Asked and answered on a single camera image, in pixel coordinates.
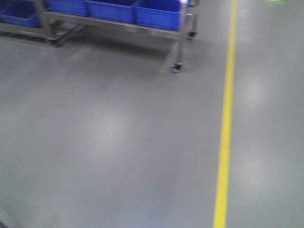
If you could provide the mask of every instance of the blue plastic bin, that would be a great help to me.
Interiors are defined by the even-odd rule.
[[[88,16],[85,0],[50,0],[52,11],[78,16]]]
[[[0,0],[0,10],[3,9],[7,4],[6,0]]]
[[[27,27],[40,27],[34,4],[30,1],[12,1],[0,11],[3,22]]]
[[[134,24],[134,7],[137,0],[87,0],[93,18]]]
[[[178,0],[142,0],[135,6],[136,24],[180,30]]]

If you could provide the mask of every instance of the green floor marking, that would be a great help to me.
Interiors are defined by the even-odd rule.
[[[266,0],[266,2],[269,2],[269,3],[275,3],[275,4],[285,4],[285,1],[284,0]]]

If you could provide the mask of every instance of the metal cart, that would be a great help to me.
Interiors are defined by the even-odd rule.
[[[200,0],[191,0],[191,4],[189,4],[189,0],[179,0],[181,9],[179,31],[52,12],[43,7],[42,0],[31,1],[34,1],[35,3],[36,11],[41,20],[42,28],[30,28],[0,23],[0,31],[46,38],[55,47],[58,47],[58,43],[67,38],[68,34],[71,34],[86,25],[95,26],[102,29],[118,29],[150,36],[175,39],[178,40],[178,51],[176,61],[173,63],[171,69],[176,73],[179,72],[183,66],[184,40],[186,36],[188,39],[193,39],[198,32],[198,7]],[[72,22],[75,23],[76,26],[68,33],[58,35],[56,33],[56,28],[58,24],[62,22]]]

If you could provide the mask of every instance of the stainless steel rack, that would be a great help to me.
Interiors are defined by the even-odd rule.
[[[135,24],[125,24],[107,20],[95,19],[92,17],[82,17],[63,13],[48,11],[44,8],[42,0],[30,0],[35,4],[38,16],[41,20],[41,28],[30,28],[24,26],[16,26],[11,24],[0,23],[0,31],[17,33],[22,35],[41,37],[47,39],[53,46],[57,47],[58,43],[68,37],[68,34],[73,33],[85,25],[95,26],[102,29],[118,29],[127,32],[135,32],[144,35],[158,36],[178,40],[178,51],[176,61],[172,66],[173,72],[179,72],[183,66],[183,50],[184,40],[193,39],[197,34],[198,24],[198,7],[200,0],[180,1],[180,31],[172,31],[160,28],[152,28],[139,26]],[[57,25],[61,22],[72,22],[76,26],[65,34],[57,34]]]

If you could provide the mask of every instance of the cart leg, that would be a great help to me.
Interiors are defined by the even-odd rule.
[[[199,3],[200,0],[193,0],[195,1],[194,4],[192,5],[192,7],[195,7],[194,10],[194,15],[193,15],[193,22],[192,22],[192,27],[190,29],[190,31],[187,33],[188,39],[193,40],[194,37],[196,36],[196,34],[198,34],[198,20],[199,20]]]
[[[47,39],[52,39],[54,37],[54,33],[52,31],[49,20],[44,17],[44,12],[46,11],[46,9],[45,9],[42,1],[35,0],[34,4],[35,4],[36,11],[38,12],[38,16],[39,16],[39,19],[41,21],[42,28],[45,31],[45,37]]]
[[[178,40],[178,51],[176,61],[171,67],[172,72],[178,73],[183,66],[184,55],[184,40],[186,35],[186,19],[187,19],[187,5],[188,0],[180,0],[181,14],[180,14],[180,37]]]

